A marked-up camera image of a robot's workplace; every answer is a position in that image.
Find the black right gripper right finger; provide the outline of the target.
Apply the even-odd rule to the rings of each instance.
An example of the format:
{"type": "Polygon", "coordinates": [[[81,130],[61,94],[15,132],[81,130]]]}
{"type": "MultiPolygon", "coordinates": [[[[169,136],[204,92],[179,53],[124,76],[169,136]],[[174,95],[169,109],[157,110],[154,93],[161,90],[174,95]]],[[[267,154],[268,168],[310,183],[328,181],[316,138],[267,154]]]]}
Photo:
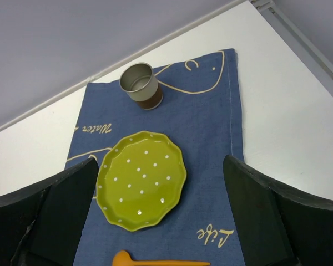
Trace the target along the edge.
{"type": "Polygon", "coordinates": [[[223,173],[246,265],[333,265],[333,200],[230,155],[223,173]]]}

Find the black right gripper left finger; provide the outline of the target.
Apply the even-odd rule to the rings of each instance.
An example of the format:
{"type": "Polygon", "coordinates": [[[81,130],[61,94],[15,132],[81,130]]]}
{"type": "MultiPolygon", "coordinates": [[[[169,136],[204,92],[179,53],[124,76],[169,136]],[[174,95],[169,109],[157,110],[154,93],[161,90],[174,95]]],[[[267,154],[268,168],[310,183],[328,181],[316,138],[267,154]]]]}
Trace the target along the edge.
{"type": "Polygon", "coordinates": [[[72,265],[98,171],[89,158],[0,196],[0,265],[72,265]]]}

